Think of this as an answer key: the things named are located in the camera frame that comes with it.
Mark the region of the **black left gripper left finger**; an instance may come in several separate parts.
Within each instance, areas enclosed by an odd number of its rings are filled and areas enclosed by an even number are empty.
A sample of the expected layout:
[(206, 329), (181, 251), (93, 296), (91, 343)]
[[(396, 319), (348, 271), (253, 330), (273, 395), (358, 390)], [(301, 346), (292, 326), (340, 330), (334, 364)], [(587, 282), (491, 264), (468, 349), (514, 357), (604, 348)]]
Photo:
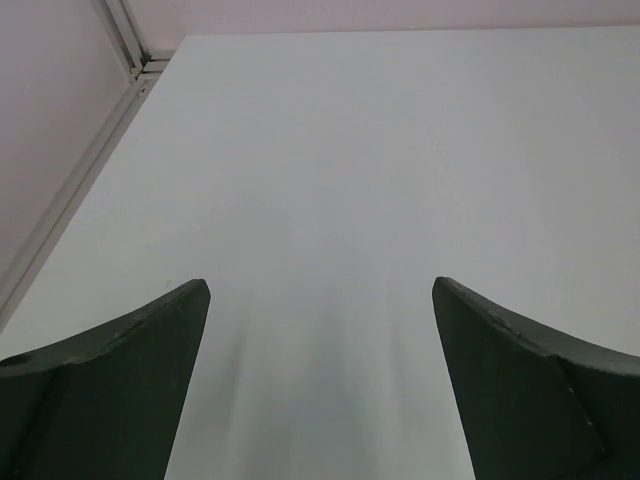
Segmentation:
[(4, 479), (162, 479), (210, 291), (151, 303), (1, 362)]

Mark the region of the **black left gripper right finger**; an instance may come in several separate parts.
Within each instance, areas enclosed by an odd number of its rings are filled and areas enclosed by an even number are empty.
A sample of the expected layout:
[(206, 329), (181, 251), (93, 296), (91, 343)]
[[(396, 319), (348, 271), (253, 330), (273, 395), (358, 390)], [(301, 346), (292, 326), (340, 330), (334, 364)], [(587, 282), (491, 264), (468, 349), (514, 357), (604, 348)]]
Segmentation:
[(510, 311), (459, 282), (432, 288), (478, 479), (636, 479), (639, 359)]

